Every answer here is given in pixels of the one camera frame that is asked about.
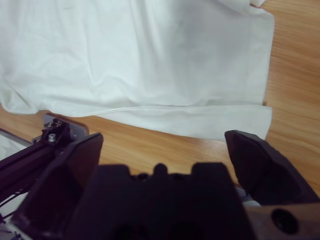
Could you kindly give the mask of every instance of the wood grain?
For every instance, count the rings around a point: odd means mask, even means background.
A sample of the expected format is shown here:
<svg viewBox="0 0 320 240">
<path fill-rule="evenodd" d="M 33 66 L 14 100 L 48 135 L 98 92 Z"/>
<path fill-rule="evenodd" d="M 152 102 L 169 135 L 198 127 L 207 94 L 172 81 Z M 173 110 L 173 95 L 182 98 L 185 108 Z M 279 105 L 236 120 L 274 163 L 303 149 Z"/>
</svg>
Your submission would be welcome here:
<svg viewBox="0 0 320 240">
<path fill-rule="evenodd" d="M 273 107 L 267 141 L 285 155 L 320 196 L 320 1 L 267 0 L 275 17 L 265 102 Z M 0 128 L 30 140 L 43 127 L 41 111 L 16 115 L 0 109 Z M 73 118 L 101 132 L 102 164 L 126 164 L 151 173 L 157 163 L 189 173 L 196 162 L 223 162 L 237 182 L 224 142 L 170 135 L 96 116 Z"/>
</svg>

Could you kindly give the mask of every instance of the wooden surface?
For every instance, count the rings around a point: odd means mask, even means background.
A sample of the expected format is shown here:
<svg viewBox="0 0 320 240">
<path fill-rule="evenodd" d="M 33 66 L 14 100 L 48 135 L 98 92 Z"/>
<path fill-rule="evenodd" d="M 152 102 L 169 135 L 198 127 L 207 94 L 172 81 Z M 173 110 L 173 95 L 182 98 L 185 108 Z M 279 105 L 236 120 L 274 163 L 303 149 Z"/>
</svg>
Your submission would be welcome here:
<svg viewBox="0 0 320 240">
<path fill-rule="evenodd" d="M 275 33 L 265 95 L 273 107 L 267 141 L 285 155 L 320 195 L 320 1 L 267 0 Z M 30 140 L 43 127 L 42 114 L 14 115 L 0 109 L 0 128 Z M 196 162 L 223 162 L 236 176 L 224 142 L 170 135 L 95 116 L 74 118 L 101 132 L 102 164 L 121 163 L 131 173 L 150 173 L 157 163 L 189 173 Z"/>
</svg>

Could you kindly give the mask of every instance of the metal plate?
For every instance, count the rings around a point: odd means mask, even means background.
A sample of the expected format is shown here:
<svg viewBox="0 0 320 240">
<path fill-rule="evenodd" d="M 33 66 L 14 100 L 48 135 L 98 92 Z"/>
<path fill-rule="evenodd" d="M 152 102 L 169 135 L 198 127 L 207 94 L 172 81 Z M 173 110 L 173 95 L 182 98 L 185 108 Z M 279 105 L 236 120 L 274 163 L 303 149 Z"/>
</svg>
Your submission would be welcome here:
<svg viewBox="0 0 320 240">
<path fill-rule="evenodd" d="M 75 141 L 79 138 L 83 138 L 88 135 L 87 130 L 83 126 L 80 126 L 80 125 L 75 124 L 74 122 L 68 121 L 68 119 L 65 119 L 65 118 L 60 119 L 58 116 L 52 116 L 49 114 L 45 114 L 43 116 L 44 124 L 50 123 L 53 119 L 59 119 L 63 122 L 70 124 L 70 129 L 72 131 L 71 138 L 73 141 Z"/>
</svg>

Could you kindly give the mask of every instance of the fabric fold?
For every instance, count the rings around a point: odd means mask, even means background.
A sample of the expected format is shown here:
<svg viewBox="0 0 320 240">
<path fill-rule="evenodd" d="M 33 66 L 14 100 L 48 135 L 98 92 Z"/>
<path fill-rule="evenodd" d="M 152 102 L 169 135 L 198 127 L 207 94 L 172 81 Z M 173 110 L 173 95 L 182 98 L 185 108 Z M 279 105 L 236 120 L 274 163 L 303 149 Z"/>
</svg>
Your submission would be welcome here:
<svg viewBox="0 0 320 240">
<path fill-rule="evenodd" d="M 264 138 L 274 18 L 250 3 L 262 1 L 3 0 L 0 103 L 189 137 Z"/>
</svg>

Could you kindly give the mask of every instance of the black plastic part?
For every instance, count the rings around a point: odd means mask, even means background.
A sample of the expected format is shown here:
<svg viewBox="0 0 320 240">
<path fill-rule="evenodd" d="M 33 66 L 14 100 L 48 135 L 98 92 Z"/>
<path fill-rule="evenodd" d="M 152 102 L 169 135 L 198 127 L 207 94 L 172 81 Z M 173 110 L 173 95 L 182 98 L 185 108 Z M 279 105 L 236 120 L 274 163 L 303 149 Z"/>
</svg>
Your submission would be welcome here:
<svg viewBox="0 0 320 240">
<path fill-rule="evenodd" d="M 99 163 L 102 143 L 100 133 L 70 143 L 42 173 L 11 222 L 33 240 L 62 239 Z"/>
<path fill-rule="evenodd" d="M 66 240 L 256 239 L 226 167 L 197 163 L 190 175 L 130 176 L 124 165 L 99 166 Z"/>
<path fill-rule="evenodd" d="M 54 159 L 54 148 L 38 142 L 0 161 L 0 203 L 32 186 Z"/>
<path fill-rule="evenodd" d="M 227 131 L 225 139 L 239 184 L 261 205 L 320 202 L 289 160 L 266 141 L 237 130 Z"/>
</svg>

